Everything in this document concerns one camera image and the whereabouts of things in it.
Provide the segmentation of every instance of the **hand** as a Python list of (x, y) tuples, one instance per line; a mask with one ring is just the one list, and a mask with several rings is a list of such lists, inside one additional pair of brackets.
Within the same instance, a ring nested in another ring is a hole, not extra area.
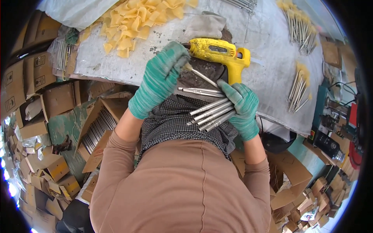
[(180, 70), (189, 59), (186, 48), (172, 41), (148, 61), (142, 83), (128, 103), (137, 119), (147, 118), (155, 106), (174, 92)]
[(237, 128), (243, 141), (253, 139), (259, 133), (259, 127), (255, 121), (259, 103), (257, 95), (244, 84), (235, 83), (230, 86), (221, 79), (217, 81), (217, 84), (234, 104), (236, 110), (236, 114), (228, 121)]

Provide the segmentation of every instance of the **pile of yellow plastic pieces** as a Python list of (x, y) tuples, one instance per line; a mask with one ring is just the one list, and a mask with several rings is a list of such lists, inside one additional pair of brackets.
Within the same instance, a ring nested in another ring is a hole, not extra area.
[(185, 5), (196, 7), (198, 0), (120, 0), (86, 28), (79, 39), (87, 39), (92, 29), (103, 22), (100, 35), (108, 39), (104, 44), (106, 54), (117, 49), (118, 56), (127, 58), (135, 50), (136, 38), (146, 40), (151, 27), (182, 19)]

